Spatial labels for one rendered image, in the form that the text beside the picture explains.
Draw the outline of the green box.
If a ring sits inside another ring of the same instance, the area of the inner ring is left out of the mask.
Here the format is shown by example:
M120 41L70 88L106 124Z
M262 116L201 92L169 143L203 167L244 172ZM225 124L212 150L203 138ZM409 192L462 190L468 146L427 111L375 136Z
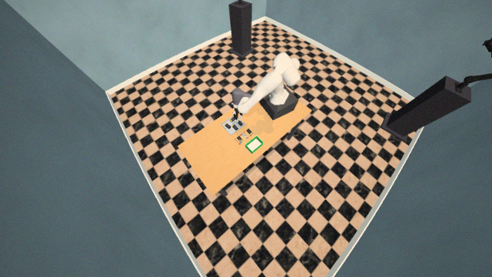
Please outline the green box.
M251 141L249 141L245 147L246 149L253 154L256 150L258 150L263 145L263 142L255 136Z

